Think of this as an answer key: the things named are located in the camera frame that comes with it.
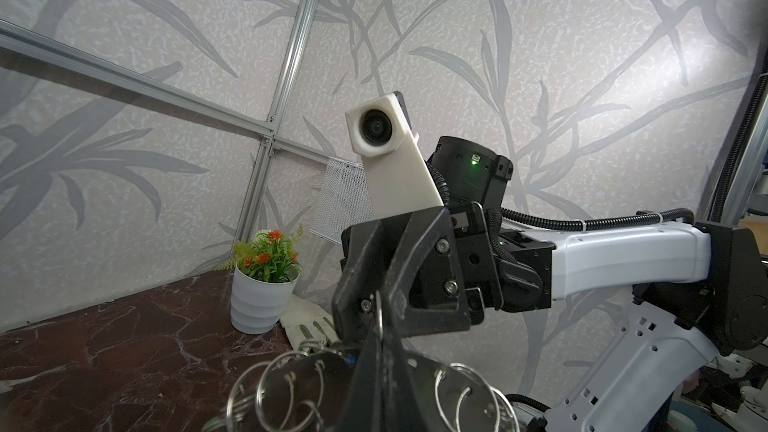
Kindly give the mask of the steel key ring disc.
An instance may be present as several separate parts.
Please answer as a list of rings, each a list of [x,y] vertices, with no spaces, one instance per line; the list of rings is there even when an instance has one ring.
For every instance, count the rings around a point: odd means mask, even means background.
[[[400,350],[323,347],[258,362],[205,431],[522,431],[498,389],[470,367]]]

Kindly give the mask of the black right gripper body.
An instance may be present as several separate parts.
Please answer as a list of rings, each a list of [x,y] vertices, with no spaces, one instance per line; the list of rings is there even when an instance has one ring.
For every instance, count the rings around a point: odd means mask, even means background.
[[[552,242],[503,228],[500,211],[486,210],[477,202],[444,208],[454,228],[464,294],[472,317],[480,317],[487,308],[509,313],[550,308],[555,250]],[[377,219],[384,226],[384,273],[377,290],[384,283],[411,213]]]

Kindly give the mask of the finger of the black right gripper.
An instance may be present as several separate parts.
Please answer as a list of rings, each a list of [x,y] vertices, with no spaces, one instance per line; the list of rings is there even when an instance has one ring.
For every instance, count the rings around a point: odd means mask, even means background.
[[[362,302],[370,300],[384,273],[384,226],[380,220],[353,225],[342,233],[342,273],[332,298],[332,316],[342,342],[360,342],[370,319]]]
[[[454,228],[446,208],[433,207],[409,215],[391,258],[383,293],[389,320],[401,336],[470,328]]]

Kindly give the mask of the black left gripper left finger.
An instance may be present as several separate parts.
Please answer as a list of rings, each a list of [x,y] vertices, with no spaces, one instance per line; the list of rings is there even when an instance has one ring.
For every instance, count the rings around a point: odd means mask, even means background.
[[[335,426],[340,432],[384,431],[382,327],[368,334],[358,356],[342,413]]]

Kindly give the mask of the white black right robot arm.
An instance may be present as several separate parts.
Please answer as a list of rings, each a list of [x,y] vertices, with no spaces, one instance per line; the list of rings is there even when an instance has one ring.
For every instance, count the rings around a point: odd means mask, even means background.
[[[373,211],[342,235],[332,300],[360,347],[337,431],[651,431],[686,378],[767,336],[767,265],[753,233],[686,209],[556,221],[506,209],[511,161],[442,137],[423,157],[401,93],[345,115]],[[542,310],[628,286],[619,331],[578,385],[522,422],[520,398],[472,368],[406,352],[408,337],[459,332],[487,309]]]

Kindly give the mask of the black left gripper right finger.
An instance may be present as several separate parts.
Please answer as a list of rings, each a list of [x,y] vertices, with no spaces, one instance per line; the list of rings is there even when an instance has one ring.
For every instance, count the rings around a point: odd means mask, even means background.
[[[401,339],[392,330],[383,338],[383,411],[386,431],[427,431]]]

